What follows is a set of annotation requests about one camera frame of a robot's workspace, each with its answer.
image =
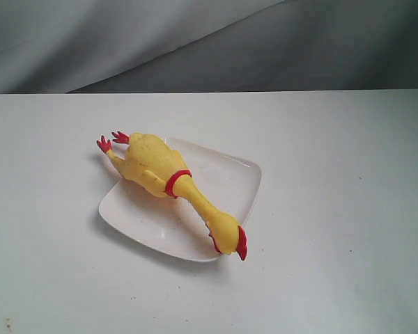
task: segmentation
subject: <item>white table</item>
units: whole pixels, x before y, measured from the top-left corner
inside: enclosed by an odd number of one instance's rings
[[[258,163],[248,258],[109,227],[95,140]],[[418,333],[418,90],[0,96],[0,333]]]

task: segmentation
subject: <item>red comb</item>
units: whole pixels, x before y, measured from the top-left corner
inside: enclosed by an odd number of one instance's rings
[[[242,227],[238,226],[238,244],[236,249],[238,255],[240,256],[240,259],[244,261],[246,259],[246,233],[245,230],[242,229]]]

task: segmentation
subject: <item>rubber chicken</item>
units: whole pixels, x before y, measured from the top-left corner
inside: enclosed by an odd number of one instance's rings
[[[189,201],[209,229],[215,250],[223,254],[237,252],[242,260],[247,254],[246,234],[237,220],[219,211],[197,189],[180,153],[152,134],[112,132],[115,143],[128,144],[124,159],[114,154],[111,141],[104,136],[97,141],[123,178],[140,184],[152,195],[182,197]]]

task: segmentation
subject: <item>plate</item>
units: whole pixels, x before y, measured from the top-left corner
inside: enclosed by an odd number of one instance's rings
[[[260,167],[177,138],[164,141],[181,153],[204,196],[244,226],[261,183]],[[119,232],[159,252],[197,262],[220,257],[203,220],[183,198],[156,198],[121,180],[104,197],[99,213]]]

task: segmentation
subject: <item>rubber chicken body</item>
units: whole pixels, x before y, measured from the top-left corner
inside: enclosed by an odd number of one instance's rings
[[[114,142],[128,144],[124,159],[114,154],[111,141],[102,136],[101,150],[123,178],[140,184],[155,197],[182,197],[189,201],[204,220],[215,249],[224,254],[237,252],[246,258],[246,235],[238,221],[219,211],[196,187],[180,153],[152,134],[113,132]]]

